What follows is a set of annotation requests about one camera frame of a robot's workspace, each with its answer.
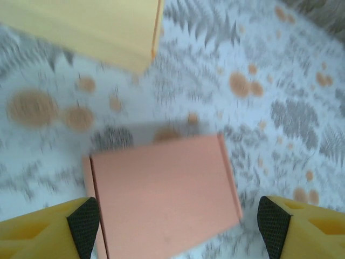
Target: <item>box lid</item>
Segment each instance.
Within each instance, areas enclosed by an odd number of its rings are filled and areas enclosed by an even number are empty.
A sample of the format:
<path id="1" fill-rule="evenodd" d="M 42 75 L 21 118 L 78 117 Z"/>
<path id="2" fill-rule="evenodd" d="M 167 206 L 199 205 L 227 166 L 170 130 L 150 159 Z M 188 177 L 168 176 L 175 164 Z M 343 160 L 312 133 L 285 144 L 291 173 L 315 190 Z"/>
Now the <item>box lid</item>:
<path id="1" fill-rule="evenodd" d="M 169 258 L 242 217 L 221 135 L 97 154 L 91 164 L 109 258 Z"/>

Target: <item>floor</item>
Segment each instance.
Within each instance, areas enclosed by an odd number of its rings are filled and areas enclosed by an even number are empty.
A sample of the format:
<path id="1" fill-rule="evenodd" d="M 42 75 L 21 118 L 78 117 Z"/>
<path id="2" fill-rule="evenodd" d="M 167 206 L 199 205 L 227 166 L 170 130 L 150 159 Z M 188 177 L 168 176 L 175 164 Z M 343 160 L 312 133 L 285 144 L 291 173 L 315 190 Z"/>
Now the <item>floor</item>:
<path id="1" fill-rule="evenodd" d="M 0 220 L 86 195 L 83 155 L 223 132 L 244 218 L 176 258 L 268 258 L 261 196 L 345 212 L 344 60 L 275 0 L 166 1 L 142 76 L 2 26 Z"/>

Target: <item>yellow box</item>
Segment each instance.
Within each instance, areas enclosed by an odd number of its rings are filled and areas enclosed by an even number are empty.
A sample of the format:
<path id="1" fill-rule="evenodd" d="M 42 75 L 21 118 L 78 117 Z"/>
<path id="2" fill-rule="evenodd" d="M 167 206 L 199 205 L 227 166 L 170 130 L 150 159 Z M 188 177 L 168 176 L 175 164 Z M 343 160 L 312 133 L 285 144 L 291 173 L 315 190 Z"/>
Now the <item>yellow box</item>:
<path id="1" fill-rule="evenodd" d="M 135 73 L 158 49 L 163 0 L 0 0 L 0 22 Z"/>

